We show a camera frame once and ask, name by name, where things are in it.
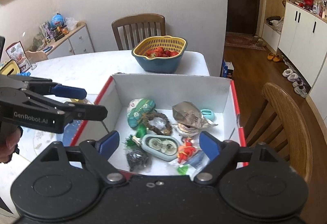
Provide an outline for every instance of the globe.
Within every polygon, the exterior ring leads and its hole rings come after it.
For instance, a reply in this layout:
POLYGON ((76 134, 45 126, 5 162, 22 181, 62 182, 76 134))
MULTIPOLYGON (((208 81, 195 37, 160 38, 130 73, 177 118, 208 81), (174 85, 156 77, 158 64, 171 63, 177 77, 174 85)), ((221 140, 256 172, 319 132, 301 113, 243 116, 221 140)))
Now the globe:
POLYGON ((63 16, 61 14, 56 14, 50 22, 51 26, 53 28, 59 27, 59 26, 63 26, 64 25, 64 20, 63 20, 63 16))

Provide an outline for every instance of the orange slipper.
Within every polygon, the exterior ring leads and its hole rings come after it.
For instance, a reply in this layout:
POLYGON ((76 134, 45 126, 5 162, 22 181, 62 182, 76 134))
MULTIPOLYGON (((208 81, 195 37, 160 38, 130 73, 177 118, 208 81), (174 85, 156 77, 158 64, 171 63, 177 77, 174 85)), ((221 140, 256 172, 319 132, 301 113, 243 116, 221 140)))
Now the orange slipper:
POLYGON ((269 53, 267 59, 269 61, 272 61, 275 58, 275 55, 273 53, 269 53))
POLYGON ((275 58, 272 60, 275 63, 278 63, 282 60, 282 57, 280 55, 276 55, 275 58))

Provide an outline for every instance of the rug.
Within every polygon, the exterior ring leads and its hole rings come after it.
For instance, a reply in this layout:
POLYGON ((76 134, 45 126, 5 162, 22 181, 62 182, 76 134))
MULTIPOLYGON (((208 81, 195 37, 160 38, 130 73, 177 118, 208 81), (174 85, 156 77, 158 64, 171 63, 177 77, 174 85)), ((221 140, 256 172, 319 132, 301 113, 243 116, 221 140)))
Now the rug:
POLYGON ((259 47, 252 42, 253 37, 248 35, 229 35, 226 34, 225 46, 240 47, 255 50, 265 50, 264 47, 259 47))

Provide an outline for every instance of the red horse toy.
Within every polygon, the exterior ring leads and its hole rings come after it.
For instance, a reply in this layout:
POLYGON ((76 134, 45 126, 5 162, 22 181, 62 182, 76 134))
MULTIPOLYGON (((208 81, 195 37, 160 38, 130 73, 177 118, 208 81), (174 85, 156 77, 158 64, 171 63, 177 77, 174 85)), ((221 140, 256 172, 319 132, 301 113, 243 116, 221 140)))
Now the red horse toy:
POLYGON ((197 149, 192 144, 192 139, 187 137, 184 141, 184 144, 178 148, 178 163, 181 163, 182 160, 187 160, 196 150, 197 149))

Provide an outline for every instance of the foil wrapper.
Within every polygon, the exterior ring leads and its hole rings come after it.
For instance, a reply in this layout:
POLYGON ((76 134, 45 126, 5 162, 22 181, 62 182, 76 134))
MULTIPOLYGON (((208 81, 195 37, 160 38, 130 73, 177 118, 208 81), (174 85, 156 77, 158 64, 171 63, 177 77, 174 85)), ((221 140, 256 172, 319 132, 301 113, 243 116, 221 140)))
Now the foil wrapper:
POLYGON ((203 116, 202 112, 192 102, 183 101, 173 106, 173 117, 178 123, 198 129, 217 126, 203 116))

